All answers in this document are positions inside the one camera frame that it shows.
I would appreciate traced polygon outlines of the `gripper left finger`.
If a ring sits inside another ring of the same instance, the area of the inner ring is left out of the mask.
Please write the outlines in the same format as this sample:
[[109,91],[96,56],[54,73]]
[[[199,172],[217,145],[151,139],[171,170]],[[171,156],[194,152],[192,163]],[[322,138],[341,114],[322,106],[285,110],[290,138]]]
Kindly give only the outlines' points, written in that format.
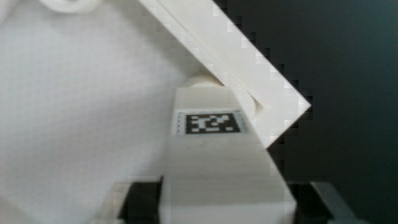
[[87,224],[160,224],[162,182],[118,183]]

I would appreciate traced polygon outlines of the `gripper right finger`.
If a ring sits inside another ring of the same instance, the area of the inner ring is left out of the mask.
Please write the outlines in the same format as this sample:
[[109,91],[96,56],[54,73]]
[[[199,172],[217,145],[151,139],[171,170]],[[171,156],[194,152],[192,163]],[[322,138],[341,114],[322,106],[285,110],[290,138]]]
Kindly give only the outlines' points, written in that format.
[[372,224],[349,207],[329,182],[290,182],[297,200],[293,224]]

